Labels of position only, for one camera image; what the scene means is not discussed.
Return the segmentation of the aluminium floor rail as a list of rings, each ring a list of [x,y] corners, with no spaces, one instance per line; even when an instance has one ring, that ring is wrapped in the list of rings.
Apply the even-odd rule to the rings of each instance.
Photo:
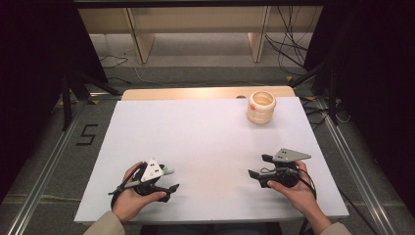
[[[33,153],[0,203],[0,235],[81,235],[86,230],[74,218],[117,101],[104,94],[73,99],[67,129],[63,106],[52,109]]]
[[[334,124],[329,116],[325,116],[325,122],[331,138],[335,141],[358,192],[378,228],[379,235],[397,235],[396,229],[392,225],[392,221],[389,218],[387,211],[382,206],[381,201],[376,196],[374,190],[371,188],[369,181],[362,168],[358,165],[340,128]]]

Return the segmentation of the light wooden desk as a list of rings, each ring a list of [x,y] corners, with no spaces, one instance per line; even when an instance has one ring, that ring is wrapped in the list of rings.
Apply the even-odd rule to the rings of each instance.
[[[138,62],[148,61],[157,33],[244,32],[253,60],[261,60],[267,32],[312,32],[321,6],[81,9],[90,34],[128,34]]]

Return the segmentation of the cream ribbed cup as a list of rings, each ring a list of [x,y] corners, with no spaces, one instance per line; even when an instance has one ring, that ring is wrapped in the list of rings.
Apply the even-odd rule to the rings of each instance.
[[[276,107],[275,97],[266,91],[255,91],[248,102],[247,118],[255,124],[269,123]]]

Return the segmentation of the black tripod stand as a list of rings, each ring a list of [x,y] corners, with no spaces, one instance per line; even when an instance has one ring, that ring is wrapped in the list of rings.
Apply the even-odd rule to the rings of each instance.
[[[109,84],[100,81],[91,75],[80,71],[70,70],[66,72],[62,78],[62,101],[64,108],[64,126],[63,130],[67,130],[72,122],[72,111],[70,103],[70,92],[72,92],[78,100],[86,101],[91,96],[91,93],[86,88],[85,84],[91,83],[94,86],[101,88],[112,95],[119,95],[119,91],[112,88]]]
[[[311,92],[314,95],[326,94],[329,100],[329,117],[334,125],[338,124],[336,118],[336,98],[337,98],[337,73],[331,63],[323,62],[314,69],[301,75],[298,79],[289,82],[289,86],[295,88],[300,84],[314,79]]]

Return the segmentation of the black curtain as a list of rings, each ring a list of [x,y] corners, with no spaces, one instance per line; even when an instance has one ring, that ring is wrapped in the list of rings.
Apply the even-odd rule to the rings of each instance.
[[[415,0],[328,0],[305,67],[336,54],[337,94],[392,187],[415,215]]]
[[[0,0],[0,203],[74,71],[108,81],[73,0]]]

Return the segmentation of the person's left hand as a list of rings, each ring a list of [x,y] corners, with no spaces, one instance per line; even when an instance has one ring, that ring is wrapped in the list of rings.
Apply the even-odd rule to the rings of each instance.
[[[156,202],[164,196],[164,192],[155,192],[147,196],[141,196],[133,189],[125,189],[117,197],[112,212],[121,223],[125,223],[134,218],[148,204]]]

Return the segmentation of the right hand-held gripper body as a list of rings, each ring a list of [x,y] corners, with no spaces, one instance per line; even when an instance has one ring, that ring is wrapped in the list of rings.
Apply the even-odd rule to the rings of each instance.
[[[300,181],[300,170],[296,161],[310,159],[309,154],[282,148],[273,156],[274,168],[267,173],[259,175],[259,184],[262,188],[268,188],[267,182],[273,180],[287,188],[292,188]]]

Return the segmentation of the white table sheet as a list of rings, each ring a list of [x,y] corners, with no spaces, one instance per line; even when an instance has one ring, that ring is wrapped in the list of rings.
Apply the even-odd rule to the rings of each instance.
[[[166,203],[151,203],[135,222],[190,224],[260,222],[300,217],[285,199],[250,178],[262,155],[287,148],[306,153],[317,202],[332,217],[348,214],[300,100],[277,101],[272,121],[247,119],[245,99],[120,101],[110,121],[75,221],[96,221],[111,207],[112,192],[132,165],[156,160],[173,173],[160,187],[176,186]]]

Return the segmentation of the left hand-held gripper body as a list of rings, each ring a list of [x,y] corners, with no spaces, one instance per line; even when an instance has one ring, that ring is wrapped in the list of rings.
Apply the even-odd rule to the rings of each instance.
[[[164,172],[161,166],[155,160],[141,164],[133,177],[133,181],[137,182],[137,185],[134,186],[134,191],[141,196],[147,196],[159,191],[156,182],[163,175]]]

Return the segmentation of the person's right hand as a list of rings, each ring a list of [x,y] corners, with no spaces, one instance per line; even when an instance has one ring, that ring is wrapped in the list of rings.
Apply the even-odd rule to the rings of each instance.
[[[303,215],[308,215],[311,212],[315,212],[318,209],[318,205],[313,190],[311,189],[311,180],[307,174],[305,163],[296,161],[296,165],[300,170],[300,181],[296,186],[287,188],[273,180],[269,180],[267,185],[283,194],[296,210]]]

